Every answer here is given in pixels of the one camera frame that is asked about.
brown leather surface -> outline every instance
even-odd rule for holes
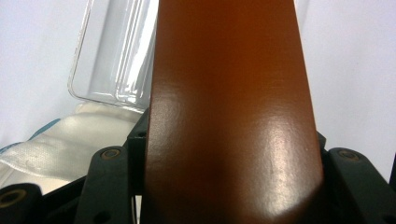
[[[142,223],[298,223],[323,174],[293,1],[160,3]]]

brown panel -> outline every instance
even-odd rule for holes
[[[142,223],[294,223],[321,170],[293,1],[161,1]]]

white background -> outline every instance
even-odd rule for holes
[[[0,1],[0,147],[72,113],[83,0]],[[318,130],[389,180],[396,146],[396,1],[296,1]]]

clear plastic container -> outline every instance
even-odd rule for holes
[[[142,112],[149,106],[159,0],[90,0],[70,93]]]

screw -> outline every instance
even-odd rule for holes
[[[340,155],[341,157],[343,157],[347,160],[350,160],[350,161],[358,161],[359,160],[359,156],[356,153],[353,153],[353,152],[347,151],[347,150],[339,150],[338,155]]]
[[[105,161],[113,160],[120,155],[120,151],[115,148],[108,149],[101,154],[101,158]]]
[[[14,189],[0,196],[0,208],[10,207],[12,204],[21,201],[27,192],[24,189]]]

